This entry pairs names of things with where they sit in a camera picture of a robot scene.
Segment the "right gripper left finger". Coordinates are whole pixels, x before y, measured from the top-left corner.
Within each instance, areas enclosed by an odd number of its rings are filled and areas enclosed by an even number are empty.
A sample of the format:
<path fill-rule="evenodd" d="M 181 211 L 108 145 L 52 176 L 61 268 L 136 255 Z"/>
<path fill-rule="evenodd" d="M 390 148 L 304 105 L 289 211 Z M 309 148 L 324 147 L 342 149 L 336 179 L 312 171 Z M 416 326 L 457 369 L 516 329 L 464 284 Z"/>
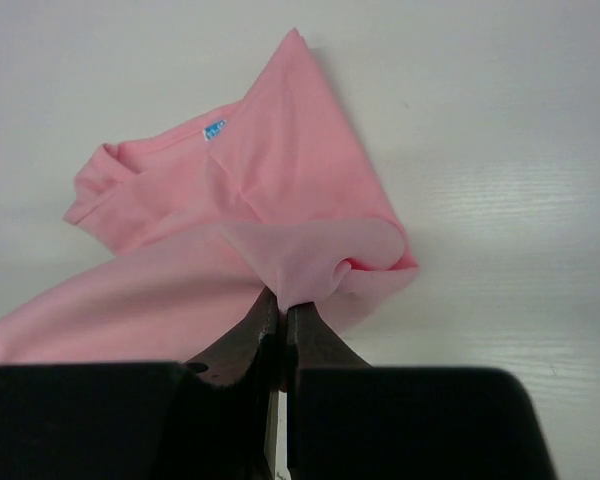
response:
<path fill-rule="evenodd" d="M 273 479 L 279 309 L 264 289 L 245 317 L 188 362 L 190 479 Z"/>

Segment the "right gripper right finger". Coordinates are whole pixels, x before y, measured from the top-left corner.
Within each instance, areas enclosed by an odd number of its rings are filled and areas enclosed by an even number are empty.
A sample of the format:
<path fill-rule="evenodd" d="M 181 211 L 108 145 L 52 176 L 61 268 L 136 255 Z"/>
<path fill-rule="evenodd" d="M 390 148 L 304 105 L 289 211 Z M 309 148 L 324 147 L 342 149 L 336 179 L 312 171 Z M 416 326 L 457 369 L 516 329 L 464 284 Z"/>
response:
<path fill-rule="evenodd" d="M 320 316 L 314 303 L 291 307 L 286 315 L 283 350 L 284 381 L 287 393 L 287 468 L 299 479 L 297 391 L 303 368 L 370 368 Z"/>

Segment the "pink t shirt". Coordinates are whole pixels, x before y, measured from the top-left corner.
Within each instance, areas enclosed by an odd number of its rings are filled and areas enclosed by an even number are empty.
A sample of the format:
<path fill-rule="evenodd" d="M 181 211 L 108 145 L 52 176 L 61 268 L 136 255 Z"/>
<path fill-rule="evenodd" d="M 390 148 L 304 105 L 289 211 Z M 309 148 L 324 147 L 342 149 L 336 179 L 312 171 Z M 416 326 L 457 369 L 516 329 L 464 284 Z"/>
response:
<path fill-rule="evenodd" d="M 112 259 L 0 319 L 0 363 L 185 361 L 264 289 L 353 324 L 417 272 L 318 61 L 289 32 L 239 101 L 99 146 L 67 223 Z"/>

